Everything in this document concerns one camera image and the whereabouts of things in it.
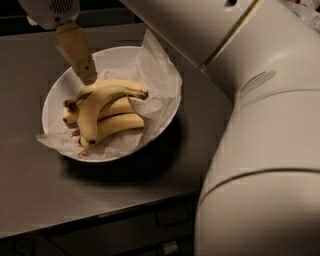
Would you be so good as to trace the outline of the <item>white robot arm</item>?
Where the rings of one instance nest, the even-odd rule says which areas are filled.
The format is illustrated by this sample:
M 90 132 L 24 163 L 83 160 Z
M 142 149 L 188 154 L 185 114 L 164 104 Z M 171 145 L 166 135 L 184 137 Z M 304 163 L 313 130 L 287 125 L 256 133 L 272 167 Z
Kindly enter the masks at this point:
M 199 256 L 319 256 L 319 43 L 281 0 L 122 0 L 233 96 L 202 186 Z

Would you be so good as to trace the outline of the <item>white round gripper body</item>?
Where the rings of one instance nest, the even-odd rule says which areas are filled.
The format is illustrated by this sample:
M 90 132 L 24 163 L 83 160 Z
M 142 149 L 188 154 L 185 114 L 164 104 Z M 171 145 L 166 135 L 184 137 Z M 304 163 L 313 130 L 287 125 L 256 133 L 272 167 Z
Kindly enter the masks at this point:
M 45 30 L 55 30 L 58 26 L 73 22 L 80 13 L 79 0 L 18 0 L 26 12 Z

